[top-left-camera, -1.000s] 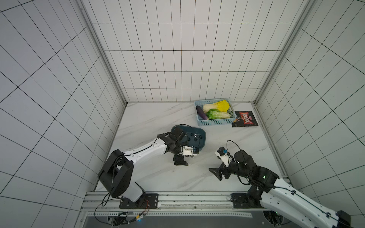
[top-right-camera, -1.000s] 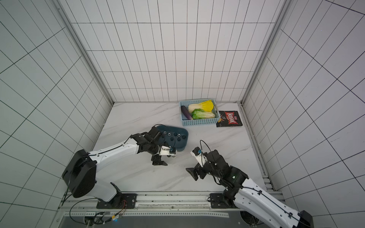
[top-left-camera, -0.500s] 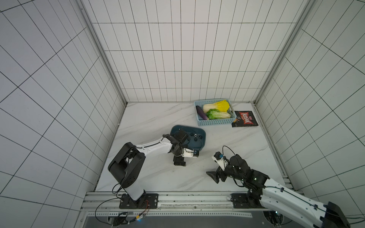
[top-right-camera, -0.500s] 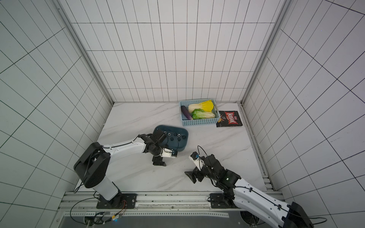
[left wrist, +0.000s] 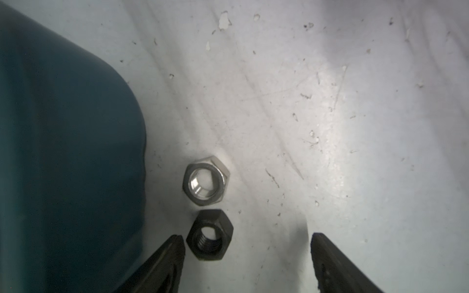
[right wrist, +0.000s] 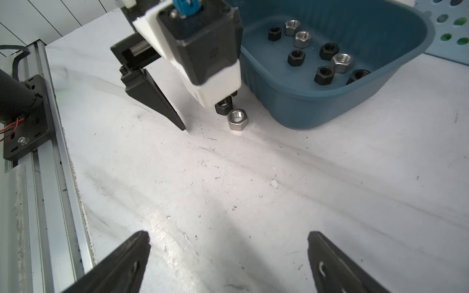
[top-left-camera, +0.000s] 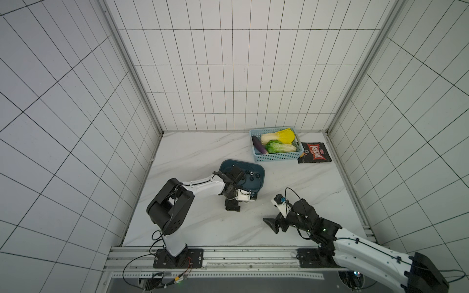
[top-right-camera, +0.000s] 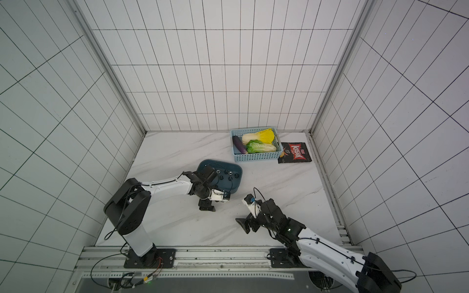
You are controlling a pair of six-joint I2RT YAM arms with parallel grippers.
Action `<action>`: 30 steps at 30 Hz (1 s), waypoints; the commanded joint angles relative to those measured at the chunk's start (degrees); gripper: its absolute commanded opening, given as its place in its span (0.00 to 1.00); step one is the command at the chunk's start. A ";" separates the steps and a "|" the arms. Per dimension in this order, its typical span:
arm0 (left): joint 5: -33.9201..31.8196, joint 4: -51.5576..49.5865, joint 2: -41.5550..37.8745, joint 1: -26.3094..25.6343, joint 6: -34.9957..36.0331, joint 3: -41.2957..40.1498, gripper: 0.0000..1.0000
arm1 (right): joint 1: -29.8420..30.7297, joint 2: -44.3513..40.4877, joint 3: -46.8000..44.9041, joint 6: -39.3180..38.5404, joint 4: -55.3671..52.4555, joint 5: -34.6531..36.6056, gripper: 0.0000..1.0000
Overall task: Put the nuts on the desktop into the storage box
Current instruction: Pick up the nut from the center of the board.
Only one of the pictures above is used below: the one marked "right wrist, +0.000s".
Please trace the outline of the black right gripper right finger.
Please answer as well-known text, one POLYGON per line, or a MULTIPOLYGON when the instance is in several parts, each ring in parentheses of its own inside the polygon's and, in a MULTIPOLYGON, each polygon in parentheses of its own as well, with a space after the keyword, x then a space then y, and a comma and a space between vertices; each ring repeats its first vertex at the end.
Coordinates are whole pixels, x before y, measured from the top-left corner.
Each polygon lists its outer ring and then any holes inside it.
POLYGON ((319 293, 388 292, 321 232, 310 232, 308 243, 309 263, 319 293))

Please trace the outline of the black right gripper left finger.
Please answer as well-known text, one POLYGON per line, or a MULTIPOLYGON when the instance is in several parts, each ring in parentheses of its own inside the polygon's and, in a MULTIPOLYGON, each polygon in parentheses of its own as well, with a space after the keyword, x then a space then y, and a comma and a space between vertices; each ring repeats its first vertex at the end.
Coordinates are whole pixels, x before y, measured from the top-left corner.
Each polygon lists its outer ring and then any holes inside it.
POLYGON ((150 249, 149 233, 146 231, 134 233, 65 292, 138 293, 150 249))

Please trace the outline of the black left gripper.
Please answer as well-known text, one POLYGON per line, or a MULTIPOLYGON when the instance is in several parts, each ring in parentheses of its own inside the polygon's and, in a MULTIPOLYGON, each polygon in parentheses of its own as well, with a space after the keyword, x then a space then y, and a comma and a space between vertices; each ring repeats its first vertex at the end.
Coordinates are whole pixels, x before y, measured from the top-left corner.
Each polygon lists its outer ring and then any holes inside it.
POLYGON ((170 120, 180 130, 186 126, 177 111, 170 104, 165 94, 155 83, 150 73, 144 68, 158 60, 160 54, 145 40, 133 21, 159 4, 158 0, 116 1, 134 33, 111 46, 111 51, 121 63, 121 81, 127 95, 170 120))

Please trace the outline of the black nut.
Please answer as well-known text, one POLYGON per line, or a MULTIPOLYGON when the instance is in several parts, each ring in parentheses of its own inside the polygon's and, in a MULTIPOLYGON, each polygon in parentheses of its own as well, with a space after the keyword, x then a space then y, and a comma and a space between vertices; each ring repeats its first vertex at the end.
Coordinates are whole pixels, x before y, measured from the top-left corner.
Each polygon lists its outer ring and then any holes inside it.
POLYGON ((280 40, 282 37, 282 29, 278 26, 272 27, 269 29, 268 33, 268 40, 272 42, 276 42, 280 40))
POLYGON ((288 64, 292 67, 300 67, 305 61, 306 53, 303 50, 293 50, 288 55, 288 64))
POLYGON ((351 73, 346 85, 354 83, 355 81, 358 81, 359 79, 364 78, 365 76, 369 75, 370 73, 371 72, 369 70, 365 70, 365 69, 354 70, 351 73))
POLYGON ((320 49, 320 58, 325 61, 331 61, 332 57, 340 51, 336 43, 326 43, 320 49))
POLYGON ((227 98, 218 102, 214 107, 217 114, 227 116, 233 110, 232 96, 228 96, 227 98))
POLYGON ((329 85, 332 83, 335 76, 333 68, 328 66, 318 67, 315 75, 315 83, 319 85, 329 85))

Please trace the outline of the silver nut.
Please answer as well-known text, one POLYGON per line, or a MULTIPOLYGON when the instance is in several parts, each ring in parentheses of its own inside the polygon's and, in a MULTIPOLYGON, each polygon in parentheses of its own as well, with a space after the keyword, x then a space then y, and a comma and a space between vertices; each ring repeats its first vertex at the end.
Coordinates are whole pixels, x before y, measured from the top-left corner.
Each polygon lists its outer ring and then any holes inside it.
POLYGON ((228 116, 228 124, 233 131, 242 131, 249 123, 247 113, 243 109, 234 109, 228 116))
POLYGON ((294 46, 296 48, 307 48, 312 43, 312 35, 308 31, 299 31, 295 35, 294 46))
POLYGON ((354 58, 350 54, 338 53, 331 58, 330 67, 336 73, 346 73, 354 64, 354 58))
POLYGON ((295 36, 300 31, 301 22, 299 20, 289 20, 285 23, 285 35, 295 36))

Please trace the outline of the silver nut front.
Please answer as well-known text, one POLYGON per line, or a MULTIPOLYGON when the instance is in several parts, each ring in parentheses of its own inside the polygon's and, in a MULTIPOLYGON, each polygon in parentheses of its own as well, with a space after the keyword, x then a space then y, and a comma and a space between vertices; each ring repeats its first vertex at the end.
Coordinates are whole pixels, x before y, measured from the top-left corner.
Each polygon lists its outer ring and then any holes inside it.
POLYGON ((312 35, 308 31, 299 31, 295 35, 294 46, 296 48, 307 48, 312 43, 312 35))

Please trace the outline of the dark teal storage box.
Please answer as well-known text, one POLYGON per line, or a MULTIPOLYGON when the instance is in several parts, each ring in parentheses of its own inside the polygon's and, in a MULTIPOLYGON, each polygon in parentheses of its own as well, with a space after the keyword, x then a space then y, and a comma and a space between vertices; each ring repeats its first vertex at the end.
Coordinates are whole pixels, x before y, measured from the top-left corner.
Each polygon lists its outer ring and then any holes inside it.
POLYGON ((422 12, 396 1, 232 1, 239 9, 244 31, 241 75, 244 84, 281 125, 292 129, 320 126, 366 101, 404 64, 425 52, 435 28, 422 12), (307 48, 294 46, 285 35, 285 23, 301 22, 300 31, 312 35, 307 48), (282 37, 268 40, 278 26, 282 37), (326 43, 350 54, 353 66, 335 73, 329 85, 315 83, 318 67, 330 67, 320 58, 326 43), (293 50, 303 50, 300 67, 288 64, 293 50), (354 70, 371 73, 346 85, 354 70))

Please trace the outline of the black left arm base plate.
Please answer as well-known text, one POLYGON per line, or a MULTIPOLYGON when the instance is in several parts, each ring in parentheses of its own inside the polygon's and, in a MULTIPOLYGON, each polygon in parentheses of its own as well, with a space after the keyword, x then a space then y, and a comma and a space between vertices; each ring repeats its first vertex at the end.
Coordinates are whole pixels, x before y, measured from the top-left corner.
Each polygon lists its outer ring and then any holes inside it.
POLYGON ((40 74, 19 82, 1 72, 3 158, 15 162, 55 135, 46 80, 40 74))

